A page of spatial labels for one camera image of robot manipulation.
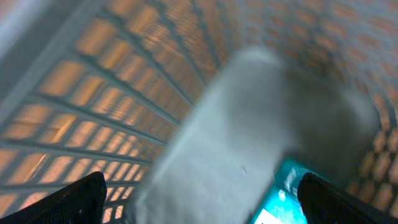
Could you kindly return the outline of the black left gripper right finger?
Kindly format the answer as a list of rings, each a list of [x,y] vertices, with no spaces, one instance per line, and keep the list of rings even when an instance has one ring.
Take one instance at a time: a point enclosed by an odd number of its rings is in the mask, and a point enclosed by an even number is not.
[[[392,217],[307,172],[298,185],[297,198],[311,224],[397,224]]]

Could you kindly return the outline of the teal mouthwash bottle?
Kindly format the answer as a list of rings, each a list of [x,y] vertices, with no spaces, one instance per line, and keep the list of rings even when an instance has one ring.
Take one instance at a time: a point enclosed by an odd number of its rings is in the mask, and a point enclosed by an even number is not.
[[[297,189],[304,174],[315,173],[293,159],[282,161],[249,224],[307,224]]]

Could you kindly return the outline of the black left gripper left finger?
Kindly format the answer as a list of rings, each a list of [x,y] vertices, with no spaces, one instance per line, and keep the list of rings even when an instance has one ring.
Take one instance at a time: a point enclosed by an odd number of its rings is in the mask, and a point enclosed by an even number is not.
[[[96,171],[1,218],[1,224],[100,224],[106,195],[104,175]]]

